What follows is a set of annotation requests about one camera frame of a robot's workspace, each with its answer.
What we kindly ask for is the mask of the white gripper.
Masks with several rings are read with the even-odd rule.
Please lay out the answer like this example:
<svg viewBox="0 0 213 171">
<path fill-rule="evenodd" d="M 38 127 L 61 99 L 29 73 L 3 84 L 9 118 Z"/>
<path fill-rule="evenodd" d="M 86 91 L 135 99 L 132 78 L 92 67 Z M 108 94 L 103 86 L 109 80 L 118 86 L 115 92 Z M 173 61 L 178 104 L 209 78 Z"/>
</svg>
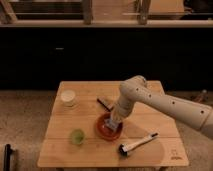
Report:
<svg viewBox="0 0 213 171">
<path fill-rule="evenodd" d="M 131 111 L 129 109 L 125 109 L 119 104 L 116 104 L 114 106 L 113 111 L 111 112 L 110 119 L 113 122 L 121 123 L 125 118 L 127 118 L 130 115 Z"/>
</svg>

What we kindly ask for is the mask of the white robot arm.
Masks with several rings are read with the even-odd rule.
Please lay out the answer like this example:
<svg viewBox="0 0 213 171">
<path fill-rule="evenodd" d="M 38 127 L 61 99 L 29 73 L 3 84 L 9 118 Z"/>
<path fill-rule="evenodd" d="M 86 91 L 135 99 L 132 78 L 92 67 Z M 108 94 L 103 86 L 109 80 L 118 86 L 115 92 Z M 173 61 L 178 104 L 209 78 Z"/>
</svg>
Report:
<svg viewBox="0 0 213 171">
<path fill-rule="evenodd" d="M 132 113 L 135 103 L 141 102 L 213 139 L 211 106 L 151 91 L 141 75 L 122 81 L 119 91 L 120 96 L 108 121 L 113 131 Z"/>
</svg>

